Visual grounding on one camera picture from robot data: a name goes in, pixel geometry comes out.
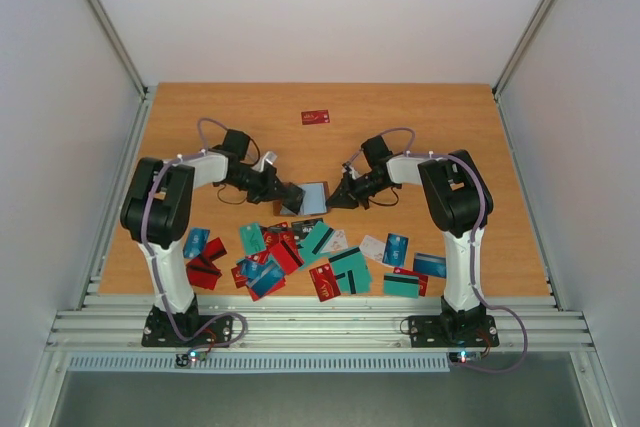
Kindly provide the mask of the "brown leather card holder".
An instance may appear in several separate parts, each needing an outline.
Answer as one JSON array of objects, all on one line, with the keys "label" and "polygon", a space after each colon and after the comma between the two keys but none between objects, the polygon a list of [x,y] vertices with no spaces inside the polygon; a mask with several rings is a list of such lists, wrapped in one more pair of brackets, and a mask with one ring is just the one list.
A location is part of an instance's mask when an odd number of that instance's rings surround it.
[{"label": "brown leather card holder", "polygon": [[304,191],[302,204],[297,213],[286,208],[281,202],[275,202],[273,213],[284,217],[307,217],[322,215],[329,212],[327,206],[328,184],[326,182],[304,183],[300,185]]}]

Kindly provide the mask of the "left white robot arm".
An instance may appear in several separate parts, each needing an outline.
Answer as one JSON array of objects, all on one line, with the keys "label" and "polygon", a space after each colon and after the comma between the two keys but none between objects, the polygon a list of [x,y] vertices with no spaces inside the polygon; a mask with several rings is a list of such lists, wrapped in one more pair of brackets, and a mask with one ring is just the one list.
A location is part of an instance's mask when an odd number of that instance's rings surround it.
[{"label": "left white robot arm", "polygon": [[290,211],[300,211],[304,190],[278,178],[274,153],[245,161],[253,143],[247,133],[228,129],[215,147],[205,146],[171,160],[144,157],[138,162],[120,210],[120,224],[142,251],[154,288],[154,304],[143,329],[144,346],[212,340],[226,347],[234,341],[229,332],[234,321],[246,328],[239,314],[200,313],[182,249],[193,191],[205,185],[230,185],[244,192],[251,204],[280,201]]}]

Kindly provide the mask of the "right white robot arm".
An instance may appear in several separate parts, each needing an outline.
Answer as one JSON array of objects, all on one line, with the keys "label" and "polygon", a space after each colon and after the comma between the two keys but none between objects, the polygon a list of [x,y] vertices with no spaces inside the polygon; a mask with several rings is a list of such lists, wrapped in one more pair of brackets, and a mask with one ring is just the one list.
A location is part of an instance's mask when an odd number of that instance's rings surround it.
[{"label": "right white robot arm", "polygon": [[441,297],[437,332],[448,341],[463,343],[487,318],[479,284],[480,246],[493,199],[470,153],[394,154],[382,137],[362,144],[370,171],[357,174],[350,164],[329,208],[369,207],[379,192],[405,184],[422,187],[434,225],[445,242],[446,285]]}]

